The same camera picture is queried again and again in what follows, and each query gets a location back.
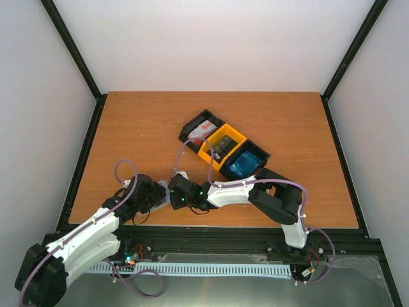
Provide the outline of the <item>black card bin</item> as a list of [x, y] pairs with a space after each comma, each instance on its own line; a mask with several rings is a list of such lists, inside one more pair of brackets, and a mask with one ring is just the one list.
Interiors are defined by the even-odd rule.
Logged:
[[207, 139], [224, 124], [225, 121], [205, 109], [183, 126], [178, 139], [182, 143], [193, 138]]
[[263, 168], [269, 158], [268, 152], [248, 139], [226, 159], [219, 173], [228, 180], [244, 179]]

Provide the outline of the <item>yellow card bin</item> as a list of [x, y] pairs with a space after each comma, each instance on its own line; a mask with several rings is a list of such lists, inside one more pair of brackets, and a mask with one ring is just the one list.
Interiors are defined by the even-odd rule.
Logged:
[[238, 132], [229, 124], [225, 123], [211, 134], [207, 141], [213, 148], [212, 167], [217, 171], [221, 170], [225, 162], [232, 154], [247, 141], [247, 137]]

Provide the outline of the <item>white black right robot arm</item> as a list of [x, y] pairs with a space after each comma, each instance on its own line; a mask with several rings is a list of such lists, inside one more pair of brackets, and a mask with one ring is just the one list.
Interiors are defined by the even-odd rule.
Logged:
[[308, 230], [304, 207], [307, 189], [267, 168], [229, 182], [209, 181], [199, 185], [186, 172], [177, 171], [171, 178], [169, 197], [173, 209], [188, 207], [209, 212], [228, 205], [252, 204], [266, 217], [279, 223], [287, 246], [304, 249]]

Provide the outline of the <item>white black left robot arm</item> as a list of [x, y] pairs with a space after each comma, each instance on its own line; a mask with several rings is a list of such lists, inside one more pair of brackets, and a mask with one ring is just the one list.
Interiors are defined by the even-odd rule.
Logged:
[[163, 185], [137, 175], [71, 232], [44, 246], [32, 245], [15, 280], [19, 306], [55, 306], [90, 267], [115, 254], [122, 258], [131, 254], [132, 240], [116, 231], [165, 197]]

